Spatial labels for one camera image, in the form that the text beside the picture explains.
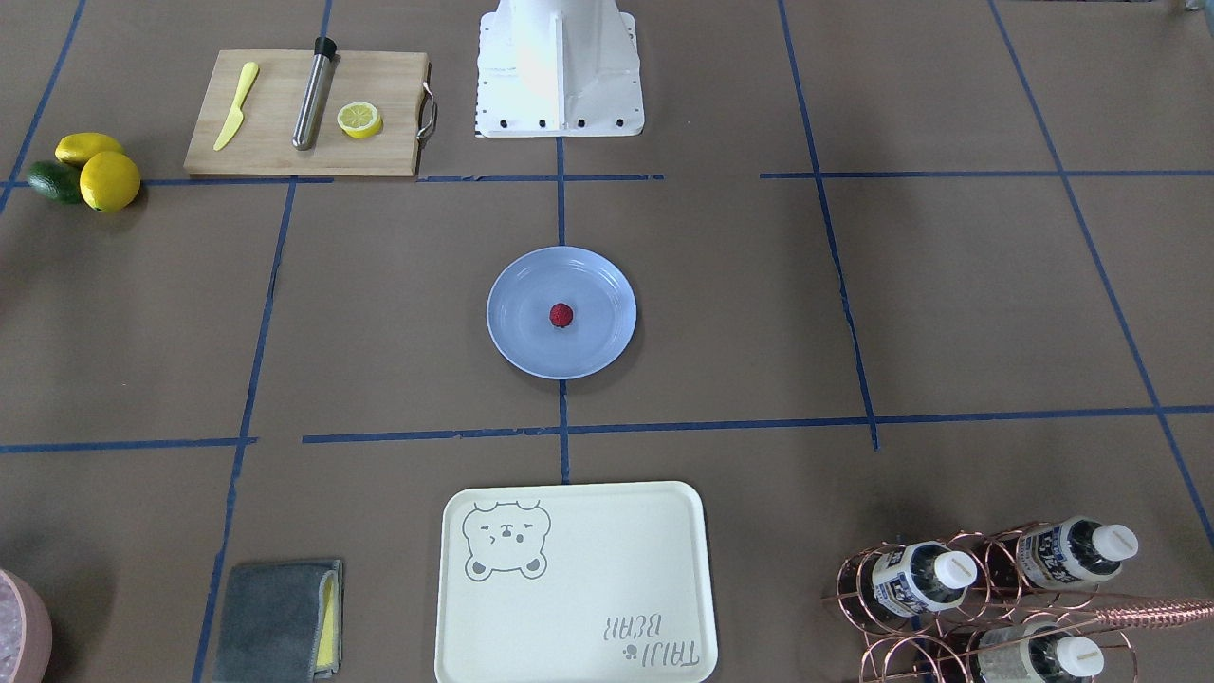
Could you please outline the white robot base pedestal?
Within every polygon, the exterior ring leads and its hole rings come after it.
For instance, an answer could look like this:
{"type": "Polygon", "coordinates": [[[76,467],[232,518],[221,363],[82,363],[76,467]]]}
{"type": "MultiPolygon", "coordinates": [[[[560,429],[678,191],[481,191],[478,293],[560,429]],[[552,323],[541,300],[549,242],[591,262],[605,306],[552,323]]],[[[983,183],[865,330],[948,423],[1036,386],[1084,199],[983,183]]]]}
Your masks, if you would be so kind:
{"type": "Polygon", "coordinates": [[[645,130],[637,25],[615,1],[500,1],[478,38],[477,138],[645,130]]]}

